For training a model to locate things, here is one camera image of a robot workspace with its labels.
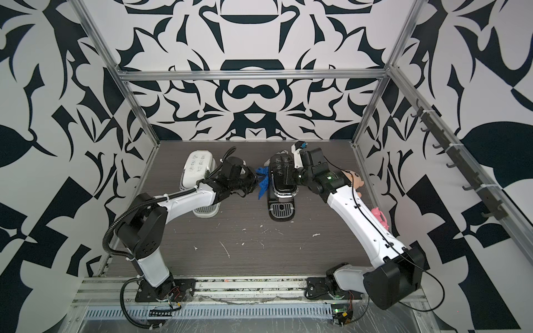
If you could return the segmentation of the blue cleaning cloth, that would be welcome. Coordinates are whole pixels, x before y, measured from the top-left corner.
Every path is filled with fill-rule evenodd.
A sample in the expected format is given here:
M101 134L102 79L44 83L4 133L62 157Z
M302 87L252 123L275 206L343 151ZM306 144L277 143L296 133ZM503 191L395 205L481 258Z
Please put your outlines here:
M255 171L258 177L259 194L258 199L261 199L269 189L269 167L260 167Z

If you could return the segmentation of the black coffee machine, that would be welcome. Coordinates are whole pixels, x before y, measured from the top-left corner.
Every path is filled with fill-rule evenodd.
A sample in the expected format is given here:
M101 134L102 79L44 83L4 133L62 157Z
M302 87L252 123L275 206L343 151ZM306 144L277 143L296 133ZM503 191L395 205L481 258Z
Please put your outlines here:
M294 197L298 186L289 180L294 170L293 157L287 151L272 155L268 164L267 208L273 221L291 221L296 215Z

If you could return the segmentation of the white coffee machine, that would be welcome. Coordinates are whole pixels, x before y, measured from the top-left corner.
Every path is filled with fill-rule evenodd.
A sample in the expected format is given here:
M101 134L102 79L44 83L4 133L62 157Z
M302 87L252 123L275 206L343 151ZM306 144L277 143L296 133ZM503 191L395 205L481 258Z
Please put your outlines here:
M180 189L193 188L199 180L210 175L216 168L216 162L209 151L197 150L187 157L180 177ZM219 212L220 204L197 208L193 211L198 218L210 219Z

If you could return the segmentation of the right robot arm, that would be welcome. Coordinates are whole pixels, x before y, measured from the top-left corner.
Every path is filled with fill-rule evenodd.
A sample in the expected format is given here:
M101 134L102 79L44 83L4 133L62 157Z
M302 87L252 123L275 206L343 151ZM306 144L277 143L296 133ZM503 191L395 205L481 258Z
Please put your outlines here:
M291 147L292 179L305 186L334 210L356 236L369 258L369 269L344 264L333 270L333 281L342 291L368 295L380 309L389 309L421 288L424 254L407 248L372 214L355 189L359 178L330 166L320 148L305 142Z

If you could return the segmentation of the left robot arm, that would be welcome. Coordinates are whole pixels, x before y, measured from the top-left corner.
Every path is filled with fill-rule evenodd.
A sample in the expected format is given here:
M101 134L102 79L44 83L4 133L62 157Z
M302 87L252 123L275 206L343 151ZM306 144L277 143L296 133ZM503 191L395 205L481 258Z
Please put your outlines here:
M245 197L257 187L255 171L233 155L235 150L229 148L221 162L216 162L209 151L192 152L185 162L178 192L137 195L105 232L104 251L132 262L141 282L158 301L169 300L176 288L160 251L166 225L199 208L217 205L233 194Z

